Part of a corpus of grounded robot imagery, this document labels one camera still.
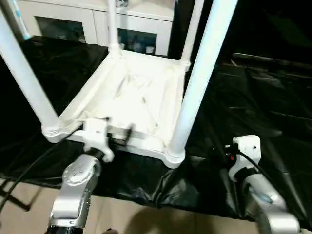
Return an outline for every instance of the floor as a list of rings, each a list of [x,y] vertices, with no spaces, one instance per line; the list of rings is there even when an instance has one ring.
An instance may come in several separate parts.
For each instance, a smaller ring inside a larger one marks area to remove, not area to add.
[[[19,184],[13,195],[32,208],[24,212],[7,202],[0,215],[0,234],[43,234],[57,194],[55,189]],[[84,234],[102,234],[108,228],[122,234],[258,234],[256,225],[248,221],[92,196]]]

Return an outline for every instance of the table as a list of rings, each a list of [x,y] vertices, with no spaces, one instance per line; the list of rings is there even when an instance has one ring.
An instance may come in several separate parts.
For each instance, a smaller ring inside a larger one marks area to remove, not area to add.
[[[98,45],[34,37],[22,44],[41,85],[60,114],[107,55]],[[14,179],[49,143],[40,122],[4,62],[0,177]],[[253,220],[240,184],[228,177],[224,145],[235,136],[261,138],[260,165],[274,179],[302,228],[312,230],[312,79],[219,64],[207,88],[186,147],[172,170],[160,160],[117,152],[105,165],[95,195]],[[59,188],[63,170],[82,144],[66,141],[24,182]]]

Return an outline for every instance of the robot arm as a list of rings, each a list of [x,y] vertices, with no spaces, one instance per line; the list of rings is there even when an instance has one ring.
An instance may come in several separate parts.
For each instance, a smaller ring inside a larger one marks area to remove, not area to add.
[[[261,159],[260,138],[255,135],[240,136],[233,139],[237,149],[249,156],[256,164]],[[300,225],[291,214],[285,200],[263,174],[261,174],[242,155],[236,154],[235,164],[229,170],[231,180],[243,181],[255,209],[250,210],[257,221],[261,234],[298,234]]]
[[[126,144],[128,135],[125,141],[121,141],[123,144]],[[107,120],[94,118],[85,120],[83,139],[85,153],[63,172],[62,187],[54,201],[46,234],[83,232],[91,195],[101,174],[102,164],[114,159],[114,153],[109,147]]]

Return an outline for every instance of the white pole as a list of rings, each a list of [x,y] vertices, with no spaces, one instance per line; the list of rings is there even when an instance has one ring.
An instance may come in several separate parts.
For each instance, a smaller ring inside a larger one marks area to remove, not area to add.
[[[203,9],[205,0],[196,0],[193,8],[193,13],[187,32],[187,36],[184,43],[184,48],[181,56],[181,60],[190,63],[194,41],[197,33],[197,28],[201,16],[201,10]]]
[[[116,25],[116,0],[107,0],[108,2],[108,15],[109,15],[109,40],[110,49],[119,48],[118,33]]]
[[[214,0],[200,43],[191,78],[167,152],[172,157],[184,153],[200,103],[230,25],[238,0]]]
[[[0,52],[42,126],[48,128],[58,127],[59,118],[37,81],[1,9]]]

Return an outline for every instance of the wire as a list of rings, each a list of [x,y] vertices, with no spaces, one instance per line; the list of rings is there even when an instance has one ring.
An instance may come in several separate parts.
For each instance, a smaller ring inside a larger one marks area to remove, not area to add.
[[[270,183],[272,183],[272,180],[270,178],[270,176],[265,172],[265,170],[259,166],[258,164],[256,164],[250,157],[248,157],[247,155],[245,155],[243,152],[241,152],[240,150],[238,150],[237,152],[238,155],[242,155],[245,159],[247,159],[254,167],[256,167],[258,169],[258,171],[266,178],[268,179],[268,181]]]
[[[6,201],[8,200],[9,196],[11,195],[12,191],[15,189],[15,187],[21,181],[21,179],[30,171],[30,169],[32,169],[38,162],[40,162],[42,159],[44,159],[44,157],[46,157],[49,153],[51,153],[53,150],[55,150],[59,145],[61,145],[65,140],[67,140],[78,129],[79,129],[79,127],[77,129],[75,129],[73,132],[71,132],[70,134],[68,134],[66,137],[64,137],[62,140],[60,140],[58,143],[53,145],[50,149],[48,149],[40,157],[38,157],[31,165],[29,165],[29,167],[24,172],[22,172],[22,174],[20,174],[20,176],[14,181],[14,183],[10,187],[9,191],[6,192],[6,195],[0,204],[0,213],[3,210],[4,205],[5,205]]]

